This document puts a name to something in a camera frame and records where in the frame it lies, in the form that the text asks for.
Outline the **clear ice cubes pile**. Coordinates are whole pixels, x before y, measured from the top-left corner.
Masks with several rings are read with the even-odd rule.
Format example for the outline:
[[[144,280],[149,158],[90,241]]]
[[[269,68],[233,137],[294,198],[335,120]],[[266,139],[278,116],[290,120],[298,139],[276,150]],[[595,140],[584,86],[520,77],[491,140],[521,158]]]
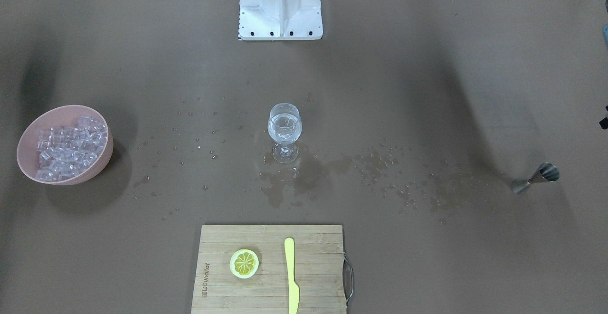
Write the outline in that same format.
[[[53,126],[39,131],[39,169],[35,179],[58,182],[89,169],[108,144],[108,127],[100,119],[81,115],[74,126]]]

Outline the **clear ice cube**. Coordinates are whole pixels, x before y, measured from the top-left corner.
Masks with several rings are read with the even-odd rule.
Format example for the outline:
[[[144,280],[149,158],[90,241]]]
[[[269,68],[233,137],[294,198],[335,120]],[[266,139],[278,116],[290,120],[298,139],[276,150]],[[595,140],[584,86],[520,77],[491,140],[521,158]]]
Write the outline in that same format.
[[[276,119],[275,124],[278,130],[283,132],[291,132],[295,128],[297,122],[288,115],[280,116]]]

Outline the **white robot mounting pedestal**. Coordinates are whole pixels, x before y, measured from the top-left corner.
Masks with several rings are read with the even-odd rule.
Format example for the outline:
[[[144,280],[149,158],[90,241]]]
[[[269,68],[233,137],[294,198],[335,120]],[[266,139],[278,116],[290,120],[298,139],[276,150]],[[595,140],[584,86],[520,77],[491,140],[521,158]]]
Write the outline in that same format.
[[[321,0],[239,0],[237,29],[243,41],[320,40]]]

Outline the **steel cone jigger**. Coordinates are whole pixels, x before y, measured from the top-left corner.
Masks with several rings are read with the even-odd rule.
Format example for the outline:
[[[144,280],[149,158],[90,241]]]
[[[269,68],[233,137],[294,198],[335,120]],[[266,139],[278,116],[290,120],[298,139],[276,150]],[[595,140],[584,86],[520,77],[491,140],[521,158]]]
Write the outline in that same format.
[[[510,190],[521,195],[525,193],[533,184],[537,183],[552,183],[560,179],[560,170],[556,165],[544,162],[536,169],[534,174],[527,179],[513,180],[510,184]]]

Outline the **yellow plastic knife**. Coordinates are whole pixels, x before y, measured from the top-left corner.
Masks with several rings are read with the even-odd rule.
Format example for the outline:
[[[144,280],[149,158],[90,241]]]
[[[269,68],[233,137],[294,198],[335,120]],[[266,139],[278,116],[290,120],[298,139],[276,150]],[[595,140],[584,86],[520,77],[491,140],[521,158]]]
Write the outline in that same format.
[[[300,302],[300,287],[295,281],[295,242],[293,238],[285,238],[284,250],[287,268],[288,312],[297,314]]]

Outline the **bamboo cutting board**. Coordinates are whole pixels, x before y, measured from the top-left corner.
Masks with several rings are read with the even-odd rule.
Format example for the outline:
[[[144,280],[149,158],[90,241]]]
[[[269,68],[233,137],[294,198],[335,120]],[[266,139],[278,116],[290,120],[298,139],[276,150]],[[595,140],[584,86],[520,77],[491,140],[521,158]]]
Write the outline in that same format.
[[[288,314],[285,238],[295,241],[295,281],[299,314],[345,314],[352,292],[344,272],[352,267],[344,252],[341,225],[206,224],[200,229],[192,314]],[[232,275],[229,262],[239,249],[260,260],[249,279]]]

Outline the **pink bowl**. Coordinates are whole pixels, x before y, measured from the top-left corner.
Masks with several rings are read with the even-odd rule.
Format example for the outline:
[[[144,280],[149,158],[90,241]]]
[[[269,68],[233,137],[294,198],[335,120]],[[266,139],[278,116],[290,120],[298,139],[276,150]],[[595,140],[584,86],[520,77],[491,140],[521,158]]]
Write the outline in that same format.
[[[113,148],[112,132],[98,111],[65,105],[26,128],[17,146],[17,164],[36,182],[75,185],[97,176],[108,165]]]

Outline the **clear wine glass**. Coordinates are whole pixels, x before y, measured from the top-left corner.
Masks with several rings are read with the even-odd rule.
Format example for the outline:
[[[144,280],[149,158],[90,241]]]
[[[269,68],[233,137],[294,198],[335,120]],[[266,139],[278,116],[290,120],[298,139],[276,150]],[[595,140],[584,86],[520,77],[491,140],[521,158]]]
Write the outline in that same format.
[[[277,129],[276,119],[288,115],[297,122],[291,132],[283,132]],[[289,103],[279,103],[272,107],[269,113],[267,130],[274,145],[272,156],[281,164],[288,164],[297,159],[298,149],[295,142],[302,134],[302,119],[297,107]]]

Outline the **yellow lemon slice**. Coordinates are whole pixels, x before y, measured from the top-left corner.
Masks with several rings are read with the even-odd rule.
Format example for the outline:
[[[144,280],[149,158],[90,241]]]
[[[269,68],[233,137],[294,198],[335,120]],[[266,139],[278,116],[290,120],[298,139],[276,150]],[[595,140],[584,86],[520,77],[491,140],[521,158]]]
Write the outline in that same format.
[[[239,249],[232,254],[229,269],[232,275],[239,279],[249,279],[260,265],[257,254],[250,249]]]

